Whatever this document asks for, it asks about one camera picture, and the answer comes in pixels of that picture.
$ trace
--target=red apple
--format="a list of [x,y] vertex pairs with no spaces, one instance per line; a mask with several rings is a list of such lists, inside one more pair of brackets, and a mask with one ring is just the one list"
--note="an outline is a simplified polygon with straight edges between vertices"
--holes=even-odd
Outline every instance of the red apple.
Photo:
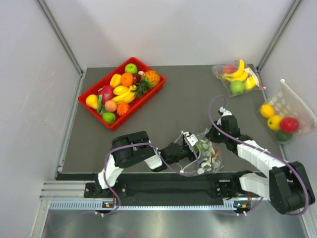
[[222,72],[226,73],[226,74],[231,74],[234,73],[235,71],[237,71],[236,66],[234,66],[233,64],[228,64],[225,67],[223,67]]
[[299,122],[295,118],[283,118],[279,126],[285,133],[294,133],[299,128]]

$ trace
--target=green lime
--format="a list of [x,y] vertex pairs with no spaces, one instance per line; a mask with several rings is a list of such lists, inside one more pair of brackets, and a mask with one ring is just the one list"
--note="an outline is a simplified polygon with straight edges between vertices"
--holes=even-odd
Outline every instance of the green lime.
[[280,142],[286,142],[289,141],[293,138],[293,134],[291,133],[285,133],[282,130],[279,130],[276,135],[275,135],[276,139]]
[[107,124],[111,125],[111,124],[113,124],[114,121],[115,121],[115,114],[113,114],[113,113],[104,113],[104,114],[103,114],[103,120],[104,120]]

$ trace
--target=peach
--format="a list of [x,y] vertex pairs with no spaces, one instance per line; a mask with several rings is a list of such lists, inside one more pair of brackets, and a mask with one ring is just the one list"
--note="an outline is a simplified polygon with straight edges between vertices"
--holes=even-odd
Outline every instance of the peach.
[[115,110],[117,109],[117,103],[113,100],[109,100],[109,101],[106,101],[105,103],[105,110],[107,112],[115,112]]

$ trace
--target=green apple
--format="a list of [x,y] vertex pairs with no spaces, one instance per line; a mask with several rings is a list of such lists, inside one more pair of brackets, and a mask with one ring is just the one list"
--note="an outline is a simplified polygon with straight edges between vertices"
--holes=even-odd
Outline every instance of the green apple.
[[233,94],[242,94],[244,92],[244,83],[241,81],[234,81],[230,84],[230,91]]
[[132,73],[132,74],[138,73],[138,68],[135,64],[129,63],[125,66],[124,72],[125,73]]

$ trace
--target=robotic arm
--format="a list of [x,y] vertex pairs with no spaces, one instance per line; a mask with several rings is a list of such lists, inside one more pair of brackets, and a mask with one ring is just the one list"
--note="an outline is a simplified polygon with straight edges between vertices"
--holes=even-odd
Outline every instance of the robotic arm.
[[[215,123],[220,129],[247,144],[253,145],[256,148],[262,148],[252,138],[240,133],[237,120],[230,111],[221,107],[219,113],[221,117]],[[162,150],[155,150],[153,147],[145,145],[130,147],[112,153],[109,157],[106,171],[102,170],[98,174],[98,179],[96,180],[97,187],[101,190],[108,188],[104,180],[104,173],[106,174],[108,184],[112,187],[125,168],[131,167],[141,161],[145,161],[153,172],[160,172],[167,168],[160,156],[168,164],[177,163],[184,158],[193,159],[194,152],[190,148],[193,148],[198,139],[190,132],[182,132],[182,137],[182,145],[170,143]],[[245,194],[246,192],[255,193],[269,200],[273,207],[281,214],[304,207],[305,196],[302,187],[284,163],[257,149],[237,143],[221,134],[214,126],[206,134],[206,137],[212,143],[225,143],[228,150],[240,158],[249,161],[265,175],[265,177],[261,177],[252,171],[243,171],[235,174],[230,180],[235,196],[237,194]],[[150,143],[147,133],[145,131],[136,132],[116,138],[112,142],[112,149],[144,142]],[[309,204],[313,204],[315,196],[304,166],[299,162],[290,163],[290,165],[303,180],[309,195]]]
[[[225,143],[228,150],[240,158],[247,160],[258,168],[265,177],[261,177],[251,171],[239,172],[232,183],[238,192],[249,191],[271,202],[273,207],[281,214],[286,214],[305,206],[305,196],[302,187],[291,173],[289,168],[281,161],[264,153],[267,150],[260,147],[252,138],[242,135],[237,124],[237,119],[230,111],[221,107],[219,109],[220,119],[215,122],[217,126],[229,135],[254,146],[253,149],[245,144],[221,134],[214,126],[207,133],[206,137],[213,143]],[[309,197],[309,205],[315,202],[315,196],[307,177],[304,166],[299,162],[290,163],[304,182]]]

